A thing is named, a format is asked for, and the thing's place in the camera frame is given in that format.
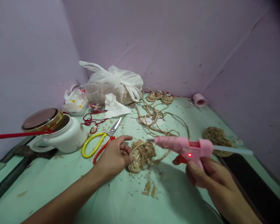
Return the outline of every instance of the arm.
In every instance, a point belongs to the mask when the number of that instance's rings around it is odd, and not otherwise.
[[[178,157],[173,164],[178,164]],[[231,224],[261,224],[250,205],[235,184],[230,172],[216,161],[203,157],[201,162],[205,172],[194,162],[186,167],[186,176],[192,184],[196,182],[207,189],[217,210]]]
[[[71,223],[95,191],[133,162],[133,157],[129,156],[131,148],[124,142],[132,139],[131,136],[120,136],[111,141],[88,173],[31,215],[23,224]]]

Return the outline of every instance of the tissue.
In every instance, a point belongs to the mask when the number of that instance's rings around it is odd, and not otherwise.
[[[117,117],[119,115],[129,114],[132,112],[125,105],[117,102],[116,96],[114,96],[112,93],[106,95],[105,106],[105,109],[107,110],[105,113],[105,118]]]

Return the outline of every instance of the pink tape roll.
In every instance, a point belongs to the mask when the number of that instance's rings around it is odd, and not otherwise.
[[[200,93],[193,96],[193,100],[196,107],[204,107],[208,105],[208,100],[203,97]]]

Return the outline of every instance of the mug handle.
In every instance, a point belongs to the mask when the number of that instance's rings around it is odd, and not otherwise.
[[[47,151],[50,151],[52,149],[55,149],[54,146],[48,146],[48,147],[38,147],[38,146],[36,146],[36,143],[38,143],[38,142],[40,142],[42,140],[43,140],[42,137],[38,137],[38,138],[33,139],[30,142],[30,149],[32,151],[35,151],[35,152],[47,152]]]

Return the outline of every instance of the colorful beads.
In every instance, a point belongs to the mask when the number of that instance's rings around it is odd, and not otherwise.
[[[102,110],[102,107],[99,103],[90,103],[88,105],[88,108],[90,109],[91,112],[98,112]]]

